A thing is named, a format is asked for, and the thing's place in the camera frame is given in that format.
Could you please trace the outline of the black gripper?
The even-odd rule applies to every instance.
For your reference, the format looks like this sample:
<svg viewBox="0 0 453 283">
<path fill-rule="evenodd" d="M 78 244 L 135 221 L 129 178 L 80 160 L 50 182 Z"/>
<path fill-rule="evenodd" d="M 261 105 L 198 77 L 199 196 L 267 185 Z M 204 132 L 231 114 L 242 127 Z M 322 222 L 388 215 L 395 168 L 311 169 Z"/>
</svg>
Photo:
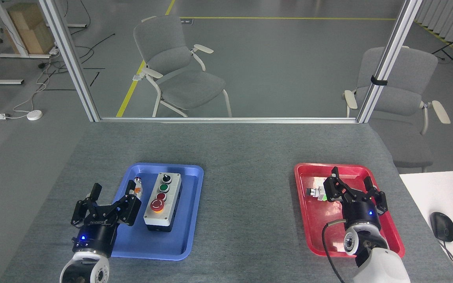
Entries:
<svg viewBox="0 0 453 283">
<path fill-rule="evenodd" d="M 112 205 L 101 206 L 96 203 L 102 191 L 99 183 L 93 185 L 90 194 L 84 200 L 78 200 L 71 224 L 79 229 L 72 238 L 72 251 L 92 252 L 110 258 L 114 248 L 119 224 L 133 226 L 141 207 L 141 200 L 136 195 L 124 195 Z"/>
<path fill-rule="evenodd" d="M 339 178 L 339 169 L 333 167 L 332 174 L 327 177 L 323 185 L 329 202 L 343 202 L 343 219 L 346 220 L 344 229 L 347 230 L 356 224 L 369 223 L 379 231 L 381 225 L 379 216 L 388 211 L 385 192 L 378 190 L 370 176 L 363 180 L 366 192 L 358 192 L 358 201 L 355 201 L 353 189 Z"/>
</svg>

